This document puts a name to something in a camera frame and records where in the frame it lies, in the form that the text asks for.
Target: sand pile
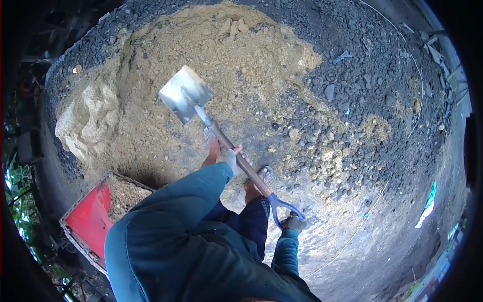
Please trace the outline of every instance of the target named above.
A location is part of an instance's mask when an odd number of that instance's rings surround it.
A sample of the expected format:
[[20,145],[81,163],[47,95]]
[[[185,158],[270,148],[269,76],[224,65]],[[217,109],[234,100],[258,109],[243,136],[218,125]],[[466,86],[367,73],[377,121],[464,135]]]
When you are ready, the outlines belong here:
[[200,121],[183,126],[156,103],[158,90],[183,65],[215,91],[206,109],[227,136],[247,151],[266,151],[265,142],[280,140],[271,124],[283,124],[295,111],[295,102],[280,96],[288,88],[304,90],[303,73],[321,62],[289,27],[229,3],[163,16],[121,36],[113,46],[120,47],[118,56],[80,75],[56,127],[93,182],[113,169],[159,187],[199,167],[205,156]]
[[107,213],[109,220],[116,222],[121,219],[141,200],[151,195],[151,191],[120,179],[110,174],[106,180],[111,193],[111,207]]

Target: foot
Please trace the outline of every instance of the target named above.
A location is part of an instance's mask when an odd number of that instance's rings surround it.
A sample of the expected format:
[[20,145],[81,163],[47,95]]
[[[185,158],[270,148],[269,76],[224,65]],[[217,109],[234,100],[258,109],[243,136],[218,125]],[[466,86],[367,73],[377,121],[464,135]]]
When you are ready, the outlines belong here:
[[[264,183],[268,184],[270,178],[273,176],[273,169],[270,166],[265,166],[258,171],[258,176],[263,180]],[[252,180],[247,180],[245,185],[243,186],[245,190],[245,204],[248,204],[251,200],[262,196],[260,190],[255,186]]]

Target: white string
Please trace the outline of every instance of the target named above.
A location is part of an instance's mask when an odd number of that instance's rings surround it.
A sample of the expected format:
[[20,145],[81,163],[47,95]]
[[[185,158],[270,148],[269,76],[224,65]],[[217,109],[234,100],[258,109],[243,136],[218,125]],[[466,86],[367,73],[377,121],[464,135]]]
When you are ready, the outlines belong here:
[[[368,214],[374,209],[374,207],[376,206],[377,202],[379,201],[379,199],[381,198],[381,196],[383,195],[384,193],[384,190],[386,190],[386,187],[387,187],[387,184],[389,184],[389,182],[386,182],[386,185],[384,186],[383,190],[381,191],[381,193],[379,194],[379,197],[377,198],[376,202],[374,203],[374,205],[372,206],[372,208],[369,209],[369,211],[367,212]],[[349,241],[344,245],[344,247],[342,248],[342,250],[337,254],[336,257],[334,257],[334,259],[332,259],[329,263],[327,263],[326,265],[324,265],[323,267],[321,267],[320,269],[316,270],[315,272],[313,272],[312,274],[306,276],[306,277],[303,277],[302,279],[305,280],[307,278],[309,278],[310,276],[314,275],[315,273],[318,273],[319,271],[321,271],[322,269],[324,269],[326,266],[328,266],[329,264],[331,264],[332,262],[335,261],[335,259],[337,259],[341,254],[342,252],[344,251],[344,249],[349,245],[349,243],[354,239],[355,235],[357,234],[357,232],[359,232],[360,228],[362,227],[362,225],[364,224],[364,221],[366,221],[367,218],[364,218],[361,222],[361,224],[359,225],[359,227],[357,228],[357,230],[355,231],[354,235],[351,237],[351,239],[349,239]]]
[[399,32],[399,29],[391,22],[389,21],[388,18],[386,18],[386,16],[384,16],[382,13],[380,13],[378,10],[376,10],[375,8],[373,8],[371,5],[365,3],[364,1],[362,0],[359,0],[361,3],[367,5],[368,7],[372,8],[373,10],[375,10],[378,14],[380,14],[384,19],[386,19],[387,22],[389,22],[395,29],[396,31],[399,33],[399,35],[401,35],[401,38],[404,40],[404,42],[406,42],[406,39],[402,36],[402,34]]
[[409,133],[408,139],[411,137],[411,134],[414,131],[414,129],[416,129],[416,127],[418,126],[419,116],[421,115],[421,108],[423,107],[423,75],[419,71],[419,67],[418,67],[418,64],[416,63],[416,60],[414,59],[414,57],[412,56],[411,53],[409,53],[409,54],[411,55],[412,60],[414,61],[414,64],[416,65],[416,69],[419,72],[419,77],[421,78],[421,102],[419,103],[419,113],[418,113],[418,118],[416,119],[416,125],[414,125],[414,128],[411,130],[411,133]]

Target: gray glove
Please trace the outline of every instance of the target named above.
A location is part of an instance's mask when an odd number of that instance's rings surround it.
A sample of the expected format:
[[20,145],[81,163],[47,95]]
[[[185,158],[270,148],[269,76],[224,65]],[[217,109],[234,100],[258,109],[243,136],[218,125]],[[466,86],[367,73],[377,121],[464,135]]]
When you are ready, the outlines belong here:
[[290,211],[290,216],[281,221],[282,228],[302,232],[307,227],[307,222],[300,220],[295,212]]
[[[241,155],[245,158],[246,161],[248,161],[250,166],[253,164],[246,154],[241,152]],[[228,149],[223,161],[230,166],[231,170],[233,171],[233,177],[243,172],[243,170],[237,164],[237,154],[235,153],[235,151]]]

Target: blue shovel grip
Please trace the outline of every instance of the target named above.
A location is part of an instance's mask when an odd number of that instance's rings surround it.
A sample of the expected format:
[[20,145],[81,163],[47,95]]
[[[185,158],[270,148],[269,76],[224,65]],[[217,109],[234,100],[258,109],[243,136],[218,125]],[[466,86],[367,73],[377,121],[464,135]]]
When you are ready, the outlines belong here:
[[275,221],[275,224],[279,227],[279,229],[283,230],[282,223],[278,220],[278,216],[277,216],[277,208],[278,207],[287,208],[290,211],[293,211],[295,214],[298,215],[298,218],[300,220],[305,219],[305,215],[302,214],[301,211],[299,211],[296,207],[292,206],[291,204],[278,199],[277,196],[275,195],[275,193],[270,194],[270,196],[268,196],[267,200],[269,201],[270,206],[272,208],[273,220]]

